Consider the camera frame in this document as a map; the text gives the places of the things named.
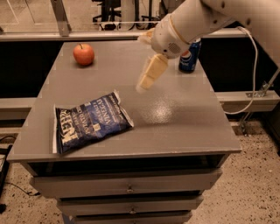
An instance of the white cable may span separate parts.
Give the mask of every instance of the white cable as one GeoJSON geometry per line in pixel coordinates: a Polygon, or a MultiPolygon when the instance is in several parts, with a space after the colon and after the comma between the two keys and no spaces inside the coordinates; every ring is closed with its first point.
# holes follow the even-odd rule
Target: white cable
{"type": "Polygon", "coordinates": [[[255,64],[254,64],[254,70],[253,70],[253,93],[252,93],[251,101],[249,102],[249,104],[244,109],[236,111],[236,112],[227,112],[227,111],[225,111],[226,115],[237,115],[237,114],[240,114],[241,112],[244,112],[246,109],[248,109],[251,106],[251,104],[253,103],[253,101],[254,101],[255,91],[256,91],[256,64],[257,64],[257,58],[258,58],[258,50],[257,50],[257,47],[256,47],[256,43],[255,43],[252,35],[250,34],[250,32],[247,29],[245,29],[245,28],[243,28],[241,26],[238,26],[237,28],[239,30],[247,33],[248,37],[251,39],[252,44],[253,44],[253,46],[255,48],[255,64]]]}

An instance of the drawer knob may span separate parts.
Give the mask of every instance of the drawer knob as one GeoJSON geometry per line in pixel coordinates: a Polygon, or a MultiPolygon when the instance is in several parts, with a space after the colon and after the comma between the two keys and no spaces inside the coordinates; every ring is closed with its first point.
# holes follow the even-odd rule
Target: drawer knob
{"type": "Polygon", "coordinates": [[[127,193],[134,193],[134,190],[132,189],[132,186],[129,185],[129,188],[126,190],[127,193]]]}
{"type": "Polygon", "coordinates": [[[137,212],[134,210],[134,208],[131,208],[131,211],[129,212],[130,214],[136,214],[137,212]]]}

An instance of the drawer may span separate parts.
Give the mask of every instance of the drawer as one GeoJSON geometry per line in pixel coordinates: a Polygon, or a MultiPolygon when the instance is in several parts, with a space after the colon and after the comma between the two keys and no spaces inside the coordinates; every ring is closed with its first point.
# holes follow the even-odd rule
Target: drawer
{"type": "Polygon", "coordinates": [[[98,197],[59,201],[58,208],[65,215],[142,214],[150,212],[190,211],[202,202],[202,196],[180,193],[138,194],[133,197],[98,197]]]}
{"type": "Polygon", "coordinates": [[[46,198],[207,190],[220,169],[148,171],[63,177],[35,177],[31,185],[46,198]]]}
{"type": "Polygon", "coordinates": [[[191,212],[75,217],[75,224],[183,224],[191,212]]]}

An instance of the gray tabletop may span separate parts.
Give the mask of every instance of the gray tabletop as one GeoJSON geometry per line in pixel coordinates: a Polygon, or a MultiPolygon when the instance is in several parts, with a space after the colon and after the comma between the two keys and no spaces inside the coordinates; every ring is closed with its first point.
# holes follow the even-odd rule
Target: gray tabletop
{"type": "Polygon", "coordinates": [[[65,43],[28,115],[8,160],[63,161],[221,154],[241,150],[209,81],[198,63],[192,74],[178,70],[179,59],[146,94],[135,85],[154,52],[137,41],[88,42],[94,64],[78,66],[77,43],[65,43]],[[114,90],[135,127],[66,155],[53,154],[53,107],[70,109],[114,90]]]}

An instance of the black cable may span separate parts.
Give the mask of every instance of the black cable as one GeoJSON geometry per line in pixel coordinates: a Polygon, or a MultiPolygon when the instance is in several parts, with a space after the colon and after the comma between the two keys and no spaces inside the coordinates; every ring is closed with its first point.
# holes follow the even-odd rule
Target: black cable
{"type": "Polygon", "coordinates": [[[6,139],[6,138],[13,138],[13,139],[17,139],[16,137],[14,137],[14,136],[5,136],[5,137],[2,137],[2,138],[0,138],[0,143],[4,140],[4,139],[6,139]]]}
{"type": "Polygon", "coordinates": [[[22,189],[18,185],[14,185],[14,184],[12,184],[10,182],[5,182],[5,184],[17,187],[19,190],[21,190],[22,192],[26,193],[28,196],[39,196],[41,194],[40,192],[36,192],[34,194],[31,194],[32,192],[26,192],[24,189],[22,189]]]}

